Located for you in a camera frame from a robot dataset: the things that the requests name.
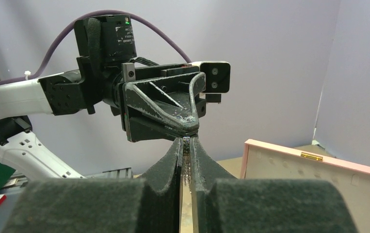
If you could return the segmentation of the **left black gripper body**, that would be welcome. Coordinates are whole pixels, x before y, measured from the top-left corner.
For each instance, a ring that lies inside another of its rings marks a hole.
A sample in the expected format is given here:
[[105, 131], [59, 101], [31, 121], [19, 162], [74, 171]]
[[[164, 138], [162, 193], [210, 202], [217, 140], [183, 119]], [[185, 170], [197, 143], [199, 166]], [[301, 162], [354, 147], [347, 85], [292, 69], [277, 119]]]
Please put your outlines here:
[[206, 101], [206, 74], [188, 64], [128, 69], [107, 78], [107, 104], [130, 142], [196, 137]]

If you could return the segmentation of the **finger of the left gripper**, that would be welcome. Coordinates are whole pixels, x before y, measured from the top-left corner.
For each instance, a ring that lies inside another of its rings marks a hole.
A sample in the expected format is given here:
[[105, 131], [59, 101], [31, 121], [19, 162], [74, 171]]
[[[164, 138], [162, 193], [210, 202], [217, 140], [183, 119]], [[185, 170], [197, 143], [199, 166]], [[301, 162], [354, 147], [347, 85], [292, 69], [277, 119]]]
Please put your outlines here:
[[174, 141], [176, 138], [195, 137], [198, 130], [188, 132], [169, 127], [145, 117], [127, 117], [127, 138], [130, 142], [165, 139]]
[[199, 129], [195, 97], [206, 89], [204, 72], [158, 77], [124, 84], [128, 108], [180, 131]]

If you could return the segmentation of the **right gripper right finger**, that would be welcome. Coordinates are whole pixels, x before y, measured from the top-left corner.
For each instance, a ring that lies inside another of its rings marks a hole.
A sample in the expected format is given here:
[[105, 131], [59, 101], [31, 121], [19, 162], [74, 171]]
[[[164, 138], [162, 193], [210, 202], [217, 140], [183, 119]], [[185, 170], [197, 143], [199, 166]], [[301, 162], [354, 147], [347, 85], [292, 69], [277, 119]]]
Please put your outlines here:
[[238, 179], [190, 139], [196, 233], [355, 233], [344, 198], [329, 182]]

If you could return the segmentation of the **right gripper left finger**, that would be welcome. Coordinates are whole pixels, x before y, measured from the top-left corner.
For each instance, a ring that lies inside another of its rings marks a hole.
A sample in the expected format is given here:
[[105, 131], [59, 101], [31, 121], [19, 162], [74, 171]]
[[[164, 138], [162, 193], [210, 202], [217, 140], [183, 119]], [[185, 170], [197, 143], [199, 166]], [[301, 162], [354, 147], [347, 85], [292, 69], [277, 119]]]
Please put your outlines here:
[[5, 233], [177, 233], [184, 142], [134, 179], [44, 179], [30, 182]]

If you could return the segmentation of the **pink jewelry box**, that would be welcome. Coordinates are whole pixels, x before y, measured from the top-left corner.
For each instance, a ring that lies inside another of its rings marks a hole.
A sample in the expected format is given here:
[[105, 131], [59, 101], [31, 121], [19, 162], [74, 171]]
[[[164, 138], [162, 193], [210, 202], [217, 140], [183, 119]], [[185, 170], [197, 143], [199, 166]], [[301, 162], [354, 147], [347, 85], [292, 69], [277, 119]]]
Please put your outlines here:
[[241, 177], [268, 186], [283, 233], [370, 233], [370, 166], [249, 139]]

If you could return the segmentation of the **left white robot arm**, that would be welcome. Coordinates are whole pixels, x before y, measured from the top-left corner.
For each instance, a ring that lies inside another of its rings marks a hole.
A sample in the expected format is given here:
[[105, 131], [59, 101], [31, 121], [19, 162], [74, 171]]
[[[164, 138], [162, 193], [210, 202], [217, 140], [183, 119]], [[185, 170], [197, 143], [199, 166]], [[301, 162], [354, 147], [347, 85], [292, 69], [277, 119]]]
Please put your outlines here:
[[0, 163], [30, 180], [81, 178], [37, 138], [31, 114], [95, 113], [104, 102], [120, 116], [130, 142], [197, 136], [209, 81], [201, 62], [157, 65], [138, 57], [131, 18], [110, 13], [71, 26], [78, 68], [0, 84]]

